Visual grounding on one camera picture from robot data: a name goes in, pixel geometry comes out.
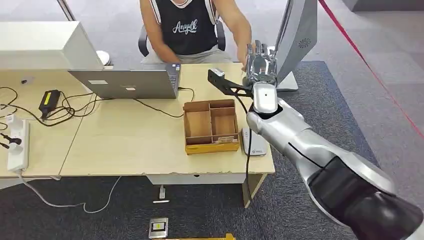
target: desk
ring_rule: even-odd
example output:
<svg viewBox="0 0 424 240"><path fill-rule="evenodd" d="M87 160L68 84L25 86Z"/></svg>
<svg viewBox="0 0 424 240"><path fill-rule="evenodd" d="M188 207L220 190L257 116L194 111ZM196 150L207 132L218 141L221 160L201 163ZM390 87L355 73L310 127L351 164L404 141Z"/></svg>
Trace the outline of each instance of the desk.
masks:
<svg viewBox="0 0 424 240"><path fill-rule="evenodd" d="M208 69L213 67L223 70L227 79L242 82L242 65L239 63L185 64L181 67L179 85L194 89L195 101L232 98L223 95L207 81ZM177 100L149 99L144 102L170 114L180 115L182 106L191 97L191 91L180 91ZM252 102L247 98L243 101L247 106ZM239 128L246 127L246 114L238 103L236 114ZM246 155L241 148L234 152L187 155L182 118L169 117L134 100L120 99L100 103L94 114L83 118L59 175L144 175L162 179L176 177L175 181L181 177L196 178L199 175L199 179L203 176L205 179L200 183L216 183L216 178L238 178L245 172ZM270 149L266 156L250 159L249 183L253 196L267 174L274 172ZM249 200L246 189L243 194L247 207Z"/></svg>
<svg viewBox="0 0 424 240"><path fill-rule="evenodd" d="M28 83L21 84L23 78L28 79ZM0 87L15 89L19 96L13 104L26 108L37 116L41 115L38 107L45 91L58 89L67 96L87 93L81 83L64 70L0 71ZM14 96L11 90L0 89L0 103L9 103ZM90 97L71 98L70 104L74 108L81 108L89 102ZM13 110L8 107L0 114L8 114ZM18 110L16 115L21 118L33 118L23 110ZM45 127L38 122L30 121L29 167L22 175L25 177L58 176L81 120L81 118L73 118L54 127ZM16 176L7 171L7 159L8 151L3 147L0 148L0 178Z"/></svg>

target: yellow object on floor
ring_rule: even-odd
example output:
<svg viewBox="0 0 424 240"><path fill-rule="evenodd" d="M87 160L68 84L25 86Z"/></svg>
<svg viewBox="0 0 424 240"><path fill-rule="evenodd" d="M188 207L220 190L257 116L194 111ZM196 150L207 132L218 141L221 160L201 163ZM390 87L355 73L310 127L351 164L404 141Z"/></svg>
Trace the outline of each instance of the yellow object on floor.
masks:
<svg viewBox="0 0 424 240"><path fill-rule="evenodd" d="M224 238L178 238L178 239L163 239L163 240L236 240L231 233L227 233Z"/></svg>

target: robotic hand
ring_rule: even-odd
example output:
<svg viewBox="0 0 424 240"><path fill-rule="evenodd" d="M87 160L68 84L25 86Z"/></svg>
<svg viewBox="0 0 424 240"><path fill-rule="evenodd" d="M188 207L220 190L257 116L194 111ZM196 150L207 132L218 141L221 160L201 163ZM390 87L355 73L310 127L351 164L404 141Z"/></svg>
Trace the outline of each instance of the robotic hand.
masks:
<svg viewBox="0 0 424 240"><path fill-rule="evenodd" d="M249 127L297 168L315 205L350 227L359 240L424 239L423 212L396 195L386 173L312 131L299 112L277 97L277 60L266 45L255 44L255 50L248 47L244 86L226 80L216 68L209 70L208 80L226 95L253 98Z"/></svg>

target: charger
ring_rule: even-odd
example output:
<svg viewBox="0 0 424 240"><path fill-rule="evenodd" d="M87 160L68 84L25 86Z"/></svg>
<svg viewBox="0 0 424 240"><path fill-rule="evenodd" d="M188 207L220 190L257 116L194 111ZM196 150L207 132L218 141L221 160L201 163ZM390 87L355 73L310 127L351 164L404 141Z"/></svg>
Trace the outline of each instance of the charger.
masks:
<svg viewBox="0 0 424 240"><path fill-rule="evenodd" d="M42 97L38 109L41 111L41 119L46 120L49 113L56 109L61 92L57 89L46 91Z"/></svg>

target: laptop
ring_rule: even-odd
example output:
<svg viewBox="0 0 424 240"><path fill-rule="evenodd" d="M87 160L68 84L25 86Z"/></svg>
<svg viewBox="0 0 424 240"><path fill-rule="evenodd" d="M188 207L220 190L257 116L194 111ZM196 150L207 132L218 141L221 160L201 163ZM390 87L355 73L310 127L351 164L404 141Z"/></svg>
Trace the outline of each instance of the laptop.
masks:
<svg viewBox="0 0 424 240"><path fill-rule="evenodd" d="M69 70L102 99L176 99L180 64L143 64L137 70Z"/></svg>

